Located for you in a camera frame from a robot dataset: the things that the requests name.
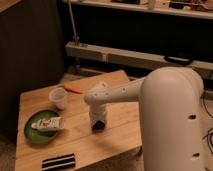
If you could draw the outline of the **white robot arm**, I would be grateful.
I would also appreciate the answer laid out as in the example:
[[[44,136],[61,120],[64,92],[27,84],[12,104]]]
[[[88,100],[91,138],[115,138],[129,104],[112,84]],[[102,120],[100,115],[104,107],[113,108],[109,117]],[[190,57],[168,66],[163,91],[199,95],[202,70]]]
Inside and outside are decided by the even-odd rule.
[[[110,88],[91,87],[84,100],[97,119],[106,105],[139,103],[145,171],[204,171],[200,121],[201,76],[187,67],[162,67],[147,76]]]

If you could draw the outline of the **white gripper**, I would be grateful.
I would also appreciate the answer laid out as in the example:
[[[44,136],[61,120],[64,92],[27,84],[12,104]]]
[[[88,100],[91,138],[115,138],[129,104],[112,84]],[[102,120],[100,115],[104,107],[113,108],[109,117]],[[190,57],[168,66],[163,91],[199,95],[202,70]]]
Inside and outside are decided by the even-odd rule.
[[[92,105],[89,108],[89,117],[91,121],[91,127],[97,122],[97,121],[102,121],[106,125],[106,115],[107,115],[107,110],[105,105]]]

